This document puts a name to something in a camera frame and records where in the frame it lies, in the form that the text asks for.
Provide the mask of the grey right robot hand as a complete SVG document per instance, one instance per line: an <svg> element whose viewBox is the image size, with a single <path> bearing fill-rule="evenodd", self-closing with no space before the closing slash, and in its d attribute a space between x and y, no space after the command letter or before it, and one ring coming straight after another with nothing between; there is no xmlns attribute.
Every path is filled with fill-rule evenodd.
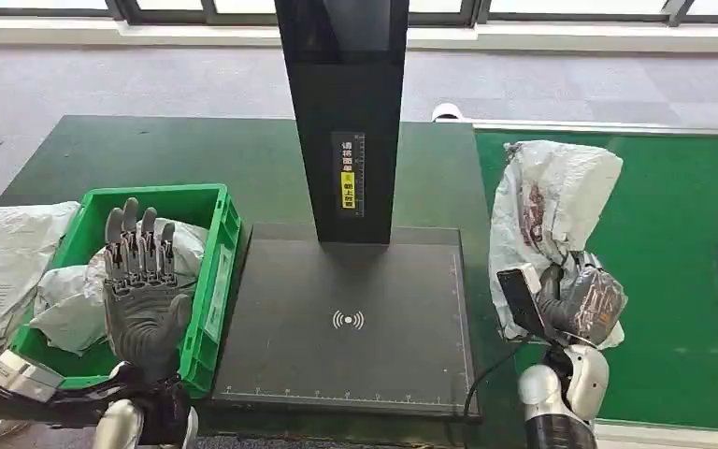
<svg viewBox="0 0 718 449"><path fill-rule="evenodd" d="M536 304L545 324L600 350L624 341L620 317L628 297L594 254L572 252L564 265L550 265L539 280Z"/></svg>

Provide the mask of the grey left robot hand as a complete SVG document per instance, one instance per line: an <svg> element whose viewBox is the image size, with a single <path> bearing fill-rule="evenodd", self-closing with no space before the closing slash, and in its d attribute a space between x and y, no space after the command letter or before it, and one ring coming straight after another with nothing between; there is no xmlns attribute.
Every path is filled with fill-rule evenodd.
<svg viewBox="0 0 718 449"><path fill-rule="evenodd" d="M145 209L141 220L137 212L138 200L129 197L106 222L106 330L117 358L154 383L179 369L178 346L191 322L192 298L181 290L175 270L175 226L167 223L156 234L157 211Z"/></svg>

